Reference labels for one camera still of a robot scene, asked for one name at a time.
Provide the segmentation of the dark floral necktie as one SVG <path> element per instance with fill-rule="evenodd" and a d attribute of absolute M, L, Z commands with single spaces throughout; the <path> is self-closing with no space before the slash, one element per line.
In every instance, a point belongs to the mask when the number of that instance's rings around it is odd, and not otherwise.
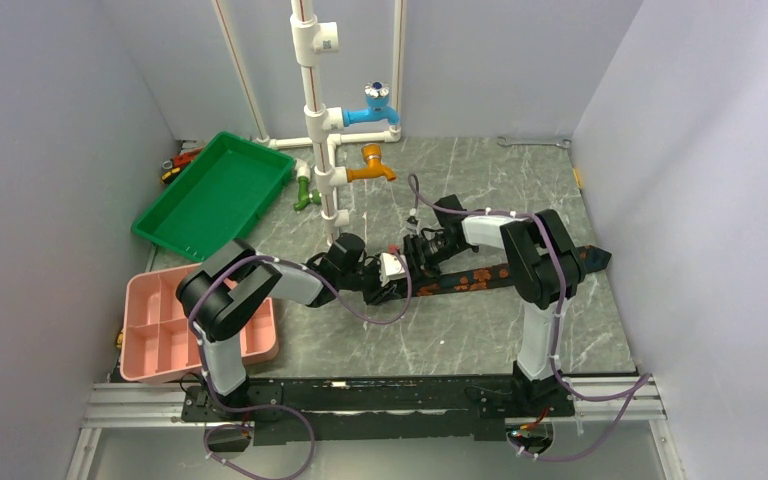
<path fill-rule="evenodd" d="M 605 270 L 612 254 L 594 245 L 579 246 L 578 257 L 586 274 Z M 413 296 L 432 296 L 506 288 L 514 285 L 507 263 L 441 274 L 438 277 L 413 279 Z"/>

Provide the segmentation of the green plastic tray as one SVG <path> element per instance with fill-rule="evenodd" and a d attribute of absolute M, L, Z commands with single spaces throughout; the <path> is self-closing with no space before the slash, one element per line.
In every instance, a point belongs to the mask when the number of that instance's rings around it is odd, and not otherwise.
<path fill-rule="evenodd" d="M 193 262 L 246 237 L 294 176 L 295 159 L 218 133 L 133 222 L 134 234 Z"/>

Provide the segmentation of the pink compartment organizer box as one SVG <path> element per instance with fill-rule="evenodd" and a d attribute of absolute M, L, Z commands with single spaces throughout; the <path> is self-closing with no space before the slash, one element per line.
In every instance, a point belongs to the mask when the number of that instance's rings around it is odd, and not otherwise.
<path fill-rule="evenodd" d="M 119 371 L 130 382 L 159 384 L 200 370 L 196 338 L 176 297 L 194 264 L 134 276 L 127 284 Z"/>

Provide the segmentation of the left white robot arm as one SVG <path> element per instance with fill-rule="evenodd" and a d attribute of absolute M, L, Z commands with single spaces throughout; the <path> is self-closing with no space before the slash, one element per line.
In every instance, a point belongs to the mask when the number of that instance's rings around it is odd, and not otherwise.
<path fill-rule="evenodd" d="M 196 338 L 208 407 L 224 420 L 245 411 L 250 381 L 240 338 L 265 300 L 318 308 L 343 290 L 367 301 L 393 291 L 410 295 L 406 257 L 396 248 L 370 256 L 360 237 L 341 234 L 326 251 L 295 263 L 234 239 L 185 276 L 175 296 Z"/>

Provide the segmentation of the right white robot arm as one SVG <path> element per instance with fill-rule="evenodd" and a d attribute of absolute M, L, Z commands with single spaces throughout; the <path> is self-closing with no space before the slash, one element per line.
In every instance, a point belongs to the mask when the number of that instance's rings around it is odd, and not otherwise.
<path fill-rule="evenodd" d="M 511 401 L 517 411 L 534 415 L 558 388 L 558 342 L 566 302 L 577 292 L 587 269 L 559 214 L 483 213 L 462 209 L 454 195 L 434 203 L 438 226 L 420 229 L 410 218 L 402 256 L 418 296 L 460 294 L 513 288 L 528 308 L 514 364 L 517 379 Z M 442 263 L 468 250 L 503 252 L 501 264 L 445 273 Z"/>

